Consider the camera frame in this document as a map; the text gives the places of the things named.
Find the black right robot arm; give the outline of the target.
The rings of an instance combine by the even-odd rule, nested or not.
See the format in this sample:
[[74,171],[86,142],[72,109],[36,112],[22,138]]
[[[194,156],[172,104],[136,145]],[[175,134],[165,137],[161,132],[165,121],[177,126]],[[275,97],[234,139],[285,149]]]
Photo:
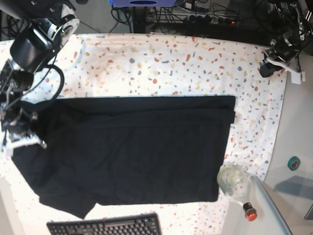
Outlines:
[[[0,72],[0,129],[4,133],[1,151],[11,157],[14,149],[22,146],[47,147],[32,125],[38,119],[37,112],[49,107],[61,93],[64,74],[49,61],[57,57],[80,21],[68,0],[2,0],[0,8],[16,19],[27,21],[10,48],[12,58]],[[53,69],[60,76],[55,95],[38,108],[21,103],[35,89],[32,85],[35,73],[43,69]]]

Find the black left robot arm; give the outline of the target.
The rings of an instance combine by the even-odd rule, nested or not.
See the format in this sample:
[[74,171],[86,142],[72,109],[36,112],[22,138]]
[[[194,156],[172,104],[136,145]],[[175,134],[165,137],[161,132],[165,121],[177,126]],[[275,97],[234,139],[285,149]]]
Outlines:
[[299,55],[313,41],[313,30],[305,18],[301,5],[297,0],[269,0],[273,7],[272,24],[274,37],[270,48],[264,51],[264,59],[260,62],[260,75],[264,78],[285,69],[304,78]]

